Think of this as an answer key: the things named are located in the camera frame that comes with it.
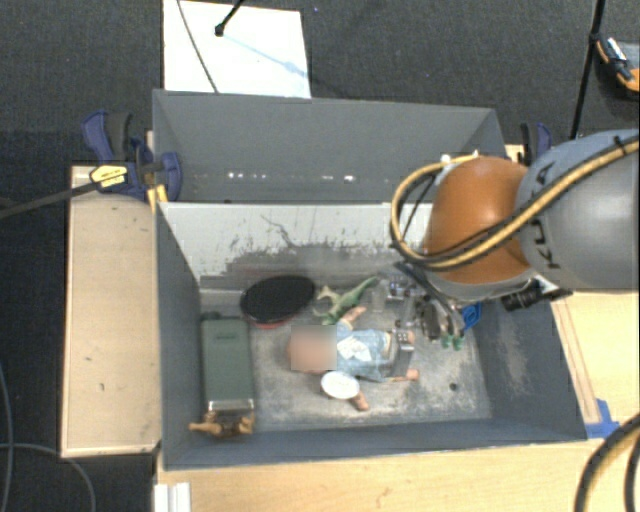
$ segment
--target gray bin wall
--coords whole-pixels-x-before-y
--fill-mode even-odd
[[[189,432],[203,410],[198,326],[202,290],[162,210],[157,215],[164,464],[168,470],[369,457],[584,439],[577,398],[550,308],[507,313],[486,304],[473,330],[489,415],[468,420],[258,431],[216,440]],[[435,347],[445,358],[455,354]],[[434,374],[425,379],[437,379]]]
[[[180,156],[181,201],[389,201],[443,153],[505,155],[486,108],[154,91],[153,124],[155,151]]]

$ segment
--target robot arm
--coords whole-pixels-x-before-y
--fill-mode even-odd
[[[391,215],[395,248],[455,303],[509,296],[537,276],[568,290],[638,289],[637,130],[562,144],[528,169],[491,157],[457,163],[436,191],[420,249],[398,219],[443,166],[404,180]]]

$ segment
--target bin floor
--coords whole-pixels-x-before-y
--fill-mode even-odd
[[[365,312],[355,327],[390,329],[397,315]],[[309,324],[307,311],[295,323]],[[485,419],[491,416],[478,349],[469,332],[461,350],[443,348],[416,332],[411,367],[420,371],[418,382],[375,383],[361,380],[370,410],[357,411],[348,401],[327,397],[319,375],[289,369],[285,347],[290,326],[272,330],[253,328],[251,344],[256,385],[256,430],[309,430],[355,425],[384,425]]]

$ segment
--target gray bin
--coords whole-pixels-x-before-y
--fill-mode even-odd
[[[241,291],[270,275],[346,288],[388,269],[398,256],[382,203],[398,180],[442,153],[500,155],[504,146],[488,109],[167,92],[154,96],[154,136],[156,151],[177,151],[185,171],[180,201],[156,216],[167,470],[586,438],[549,306],[506,313],[499,303],[484,305],[461,351],[416,347],[419,385],[363,384],[369,413],[324,397],[318,377],[288,371],[286,328],[252,329],[256,433],[190,432],[204,412],[202,313],[239,314]],[[418,210],[410,240],[428,214]]]

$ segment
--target black lid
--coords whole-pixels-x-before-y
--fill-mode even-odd
[[[299,313],[315,294],[311,279],[303,276],[276,276],[259,281],[244,291],[240,309],[258,325],[289,320]]]

